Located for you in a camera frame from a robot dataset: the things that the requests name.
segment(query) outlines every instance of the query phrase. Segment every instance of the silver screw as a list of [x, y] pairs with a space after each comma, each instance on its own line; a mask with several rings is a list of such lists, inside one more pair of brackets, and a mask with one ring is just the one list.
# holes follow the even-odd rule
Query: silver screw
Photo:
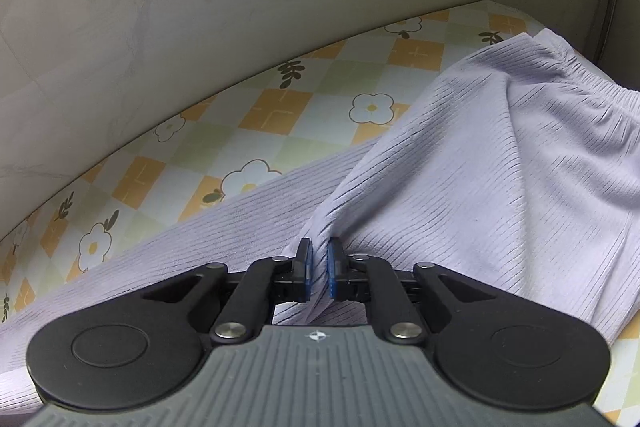
[[223, 339], [238, 339], [246, 333], [246, 328], [239, 322], [225, 322], [216, 326], [216, 335]]
[[412, 322], [398, 322], [390, 331], [396, 339], [414, 339], [422, 333], [422, 328]]

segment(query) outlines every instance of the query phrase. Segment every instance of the circular indentation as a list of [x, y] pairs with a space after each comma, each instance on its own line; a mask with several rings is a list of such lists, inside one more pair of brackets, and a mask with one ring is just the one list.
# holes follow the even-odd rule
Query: circular indentation
[[74, 339], [76, 359], [94, 367], [120, 367], [146, 351], [146, 335], [131, 326], [110, 324], [84, 330]]
[[225, 322], [216, 326], [216, 335], [222, 339], [238, 339], [246, 333], [246, 328], [239, 322]]
[[494, 353], [517, 367], [545, 367], [560, 359], [562, 342], [556, 334], [537, 326], [510, 326], [491, 337]]
[[422, 333], [422, 328], [412, 322], [398, 322], [390, 331], [396, 339], [414, 339]]

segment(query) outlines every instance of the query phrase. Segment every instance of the white flower print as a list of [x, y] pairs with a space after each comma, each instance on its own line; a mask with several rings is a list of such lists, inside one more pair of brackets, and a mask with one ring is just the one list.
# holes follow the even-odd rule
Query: white flower print
[[400, 35], [403, 39], [409, 38], [409, 33], [419, 32], [422, 29], [422, 19], [413, 17], [405, 21], [387, 24], [385, 30], [389, 33]]
[[355, 123], [389, 123], [394, 118], [394, 99], [388, 94], [359, 94], [353, 99], [353, 107], [349, 111], [349, 118]]
[[111, 234], [104, 229], [104, 223], [96, 223], [89, 233], [80, 240], [78, 267], [82, 271], [97, 266], [111, 248]]
[[23, 222], [21, 222], [20, 225], [15, 227], [14, 245], [16, 247], [18, 247], [18, 245], [20, 245], [23, 242], [25, 236], [27, 235], [27, 230], [29, 230], [29, 223], [27, 223], [26, 219]]
[[271, 171], [266, 161], [252, 160], [239, 171], [230, 172], [225, 176], [222, 180], [222, 193], [225, 197], [237, 196], [278, 176], [282, 176], [282, 174], [278, 171]]
[[185, 121], [186, 120], [182, 115], [177, 114], [172, 116], [169, 120], [162, 122], [154, 131], [158, 137], [158, 141], [166, 142], [169, 140], [174, 134], [184, 127]]

